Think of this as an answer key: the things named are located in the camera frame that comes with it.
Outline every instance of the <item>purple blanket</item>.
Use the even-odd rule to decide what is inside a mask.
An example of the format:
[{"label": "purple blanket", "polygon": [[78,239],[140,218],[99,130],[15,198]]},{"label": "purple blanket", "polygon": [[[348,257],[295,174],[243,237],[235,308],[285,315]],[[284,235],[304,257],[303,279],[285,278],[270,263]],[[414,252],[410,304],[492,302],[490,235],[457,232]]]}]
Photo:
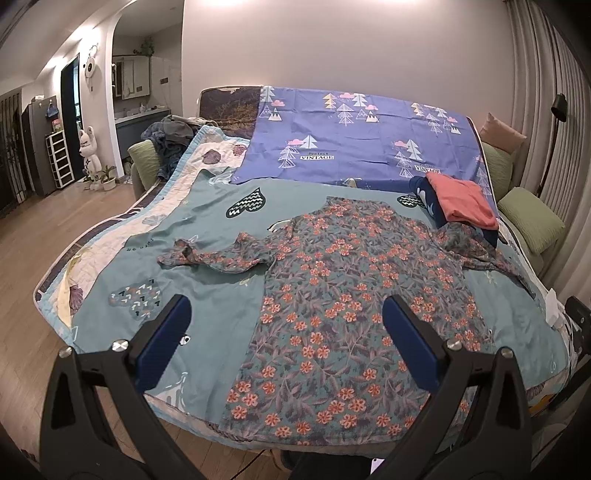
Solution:
[{"label": "purple blanket", "polygon": [[474,181],[498,213],[467,117],[363,93],[265,86],[232,183],[272,177],[408,192],[409,179],[428,171]]}]

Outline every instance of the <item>pink pillow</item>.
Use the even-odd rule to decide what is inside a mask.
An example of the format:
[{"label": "pink pillow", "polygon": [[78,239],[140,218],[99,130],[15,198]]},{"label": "pink pillow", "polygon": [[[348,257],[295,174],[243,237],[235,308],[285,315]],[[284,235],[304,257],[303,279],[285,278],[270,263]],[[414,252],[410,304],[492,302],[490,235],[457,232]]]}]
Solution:
[{"label": "pink pillow", "polygon": [[499,229],[499,222],[476,183],[434,172],[427,173],[427,180],[448,222],[469,222],[484,230]]},{"label": "pink pillow", "polygon": [[513,153],[519,146],[527,140],[525,135],[504,124],[498,118],[490,113],[486,118],[486,123],[478,132],[480,139],[493,147],[500,148],[507,153]]}]

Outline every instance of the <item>silver screw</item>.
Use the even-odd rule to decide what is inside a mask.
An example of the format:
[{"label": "silver screw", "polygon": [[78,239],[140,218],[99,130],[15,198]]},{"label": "silver screw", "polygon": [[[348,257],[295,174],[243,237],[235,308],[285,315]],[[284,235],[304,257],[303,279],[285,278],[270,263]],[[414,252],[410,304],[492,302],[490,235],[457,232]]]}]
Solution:
[{"label": "silver screw", "polygon": [[501,348],[501,355],[505,358],[513,358],[513,350],[511,350],[509,347],[504,346],[503,348]]},{"label": "silver screw", "polygon": [[64,348],[60,348],[58,355],[60,356],[60,358],[67,358],[72,354],[73,351],[74,350],[71,346],[66,346]]},{"label": "silver screw", "polygon": [[455,338],[450,338],[447,343],[447,348],[457,352],[462,349],[462,342],[460,340],[456,340]]},{"label": "silver screw", "polygon": [[114,352],[123,352],[127,350],[128,346],[129,342],[127,340],[116,340],[113,342],[111,350],[113,350]]}]

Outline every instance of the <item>red item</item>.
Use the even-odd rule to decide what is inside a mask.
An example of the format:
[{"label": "red item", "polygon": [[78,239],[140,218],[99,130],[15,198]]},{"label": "red item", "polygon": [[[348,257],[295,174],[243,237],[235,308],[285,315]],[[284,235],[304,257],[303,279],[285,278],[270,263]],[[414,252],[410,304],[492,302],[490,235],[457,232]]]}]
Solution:
[{"label": "red item", "polygon": [[476,183],[434,172],[427,173],[427,180],[448,222],[469,222],[484,230],[499,229],[499,222]]}]

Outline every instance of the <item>green plant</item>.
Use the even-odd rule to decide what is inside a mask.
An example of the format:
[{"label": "green plant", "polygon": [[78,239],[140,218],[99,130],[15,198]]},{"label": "green plant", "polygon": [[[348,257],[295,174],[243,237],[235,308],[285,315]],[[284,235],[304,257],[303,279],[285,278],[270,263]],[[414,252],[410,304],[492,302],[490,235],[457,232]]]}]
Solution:
[{"label": "green plant", "polygon": [[111,178],[111,171],[114,169],[115,167],[112,165],[107,165],[106,167],[103,167],[103,169],[99,172],[100,182],[107,183],[109,180],[113,180]]},{"label": "green plant", "polygon": [[139,47],[139,50],[134,50],[136,55],[145,55],[151,57],[154,55],[154,40],[152,37],[146,37]]}]

